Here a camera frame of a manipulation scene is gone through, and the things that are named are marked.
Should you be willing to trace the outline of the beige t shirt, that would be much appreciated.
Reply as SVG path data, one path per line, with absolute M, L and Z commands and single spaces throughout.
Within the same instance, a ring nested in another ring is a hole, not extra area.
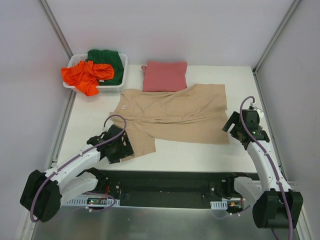
M 228 145 L 222 130 L 227 122 L 223 84 L 194 84 L 178 92 L 143 92 L 126 89 L 112 121 L 125 127 L 134 157 L 156 152 L 156 139 Z

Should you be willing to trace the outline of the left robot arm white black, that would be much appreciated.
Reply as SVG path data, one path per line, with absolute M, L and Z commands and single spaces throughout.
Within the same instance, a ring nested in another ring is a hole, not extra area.
M 67 201 L 92 191 L 99 195 L 106 183 L 92 167 L 103 159 L 110 164 L 134 155 L 125 129 L 113 124 L 89 138 L 74 156 L 46 171 L 34 170 L 27 178 L 20 204 L 29 211 L 33 223 L 51 220 Z

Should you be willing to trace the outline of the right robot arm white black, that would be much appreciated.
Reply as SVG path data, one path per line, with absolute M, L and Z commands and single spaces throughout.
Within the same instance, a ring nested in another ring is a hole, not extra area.
M 293 191 L 272 159 L 270 139 L 260 126 L 258 112 L 253 107 L 235 111 L 222 129 L 242 144 L 260 180 L 257 186 L 245 173 L 232 173 L 226 180 L 226 194 L 233 198 L 241 195 L 247 200 L 258 228 L 295 229 L 304 200 L 300 192 Z

